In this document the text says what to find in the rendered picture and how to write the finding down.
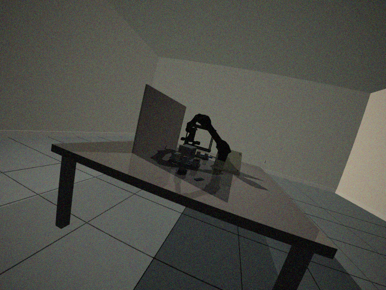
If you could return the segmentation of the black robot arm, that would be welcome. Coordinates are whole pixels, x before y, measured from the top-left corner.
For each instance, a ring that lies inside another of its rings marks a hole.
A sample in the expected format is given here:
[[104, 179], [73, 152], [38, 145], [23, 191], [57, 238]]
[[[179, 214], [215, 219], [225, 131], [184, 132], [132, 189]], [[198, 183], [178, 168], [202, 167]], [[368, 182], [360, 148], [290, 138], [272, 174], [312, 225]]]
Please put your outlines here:
[[[208, 132], [216, 142], [216, 148], [218, 149], [218, 160], [225, 162], [228, 154], [231, 153], [230, 146], [226, 141], [220, 138], [216, 130], [211, 125], [211, 119], [209, 118], [209, 116], [203, 114], [195, 115], [194, 118], [187, 123], [186, 132], [195, 135], [197, 128], [193, 127], [196, 125], [196, 122], [200, 123], [204, 128], [208, 130]], [[189, 135], [187, 136], [186, 141], [194, 141], [194, 137], [191, 137]]]

